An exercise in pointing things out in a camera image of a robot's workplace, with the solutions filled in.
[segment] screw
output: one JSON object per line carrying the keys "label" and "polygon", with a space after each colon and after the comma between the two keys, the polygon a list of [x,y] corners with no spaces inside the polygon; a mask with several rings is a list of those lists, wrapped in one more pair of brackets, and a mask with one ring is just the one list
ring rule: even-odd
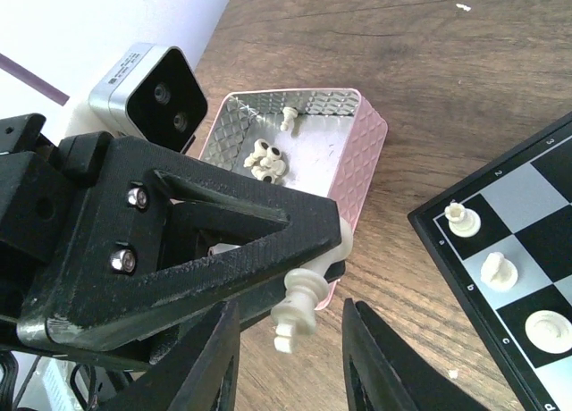
{"label": "screw", "polygon": [[144,210],[147,208],[149,198],[143,188],[133,188],[127,193],[127,202],[130,206]]}
{"label": "screw", "polygon": [[135,269],[137,259],[135,254],[129,249],[124,248],[111,255],[110,258],[112,268],[119,273],[131,273]]}

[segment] camera housing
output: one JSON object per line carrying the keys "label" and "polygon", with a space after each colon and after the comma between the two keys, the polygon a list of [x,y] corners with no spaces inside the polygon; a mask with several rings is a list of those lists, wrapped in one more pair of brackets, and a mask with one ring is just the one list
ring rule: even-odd
{"label": "camera housing", "polygon": [[206,98],[176,46],[137,43],[93,87],[88,103],[108,127],[185,152]]}

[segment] table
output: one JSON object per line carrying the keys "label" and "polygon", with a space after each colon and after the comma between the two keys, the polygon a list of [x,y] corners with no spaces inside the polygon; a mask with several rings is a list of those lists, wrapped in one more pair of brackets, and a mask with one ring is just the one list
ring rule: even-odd
{"label": "table", "polygon": [[252,89],[358,88],[390,126],[317,334],[285,356],[270,320],[243,332],[237,410],[347,409],[345,298],[484,405],[522,409],[406,215],[571,110],[571,22],[569,0],[230,1],[197,70],[199,140],[228,92]]}

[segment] camera lens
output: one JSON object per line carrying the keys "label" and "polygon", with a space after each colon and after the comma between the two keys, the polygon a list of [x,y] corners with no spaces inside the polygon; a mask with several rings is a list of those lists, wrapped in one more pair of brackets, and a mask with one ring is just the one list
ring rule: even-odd
{"label": "camera lens", "polygon": [[178,132],[184,132],[187,129],[187,115],[184,112],[178,112],[172,118],[172,124]]}
{"label": "camera lens", "polygon": [[169,88],[163,82],[155,87],[153,94],[160,105],[166,105],[171,99],[171,92],[169,92]]}

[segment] wood grain surface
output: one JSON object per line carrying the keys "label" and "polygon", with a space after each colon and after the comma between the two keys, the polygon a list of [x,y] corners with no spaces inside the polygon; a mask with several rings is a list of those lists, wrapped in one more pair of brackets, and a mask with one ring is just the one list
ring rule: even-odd
{"label": "wood grain surface", "polygon": [[572,110],[571,22],[569,0],[230,1],[197,70],[210,113],[192,155],[231,91],[358,88],[390,126],[318,333],[285,356],[269,320],[243,332],[237,410],[348,409],[344,298],[487,407],[522,409],[407,213]]}

